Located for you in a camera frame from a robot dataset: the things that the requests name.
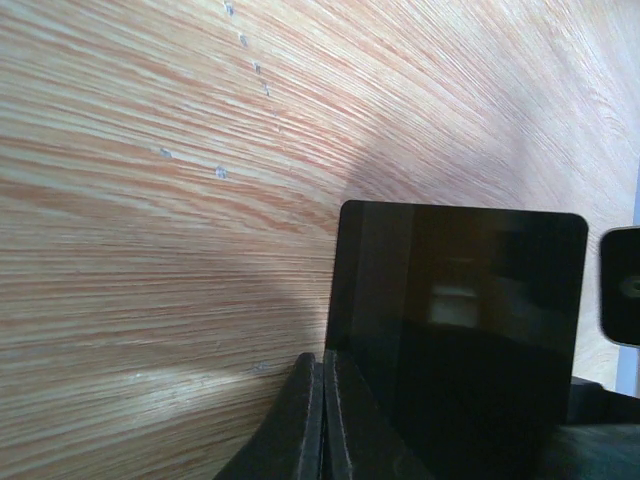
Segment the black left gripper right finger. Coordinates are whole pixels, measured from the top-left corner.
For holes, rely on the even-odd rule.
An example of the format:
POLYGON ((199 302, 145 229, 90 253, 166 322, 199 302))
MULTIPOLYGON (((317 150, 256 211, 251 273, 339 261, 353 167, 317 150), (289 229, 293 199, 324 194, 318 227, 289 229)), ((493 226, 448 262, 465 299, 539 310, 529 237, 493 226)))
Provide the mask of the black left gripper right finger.
POLYGON ((324 355, 324 479, 428 479, 346 352, 324 355))

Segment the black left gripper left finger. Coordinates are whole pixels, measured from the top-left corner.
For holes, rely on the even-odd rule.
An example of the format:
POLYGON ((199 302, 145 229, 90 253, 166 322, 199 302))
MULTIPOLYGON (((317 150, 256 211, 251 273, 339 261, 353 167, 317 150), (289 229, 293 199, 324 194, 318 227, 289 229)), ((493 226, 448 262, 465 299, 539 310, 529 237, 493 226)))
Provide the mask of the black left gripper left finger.
POLYGON ((319 479, 324 381, 312 353, 296 359, 263 422, 218 479, 319 479))

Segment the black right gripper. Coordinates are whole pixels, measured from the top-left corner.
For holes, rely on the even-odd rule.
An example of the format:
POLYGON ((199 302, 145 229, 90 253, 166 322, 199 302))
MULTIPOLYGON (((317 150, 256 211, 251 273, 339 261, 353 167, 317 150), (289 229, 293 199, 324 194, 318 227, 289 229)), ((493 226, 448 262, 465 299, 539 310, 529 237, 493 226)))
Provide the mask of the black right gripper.
POLYGON ((551 479, 637 479, 639 399, 574 377, 567 423, 549 443, 551 479))

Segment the black credit card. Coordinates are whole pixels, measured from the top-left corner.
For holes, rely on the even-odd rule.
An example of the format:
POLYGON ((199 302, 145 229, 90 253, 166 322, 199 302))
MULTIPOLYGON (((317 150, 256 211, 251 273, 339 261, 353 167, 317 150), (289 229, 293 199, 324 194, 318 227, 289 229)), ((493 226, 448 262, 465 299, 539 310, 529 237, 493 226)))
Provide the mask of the black credit card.
POLYGON ((588 226, 573 213, 350 200, 325 346, 439 479, 528 479, 567 417, 588 226))

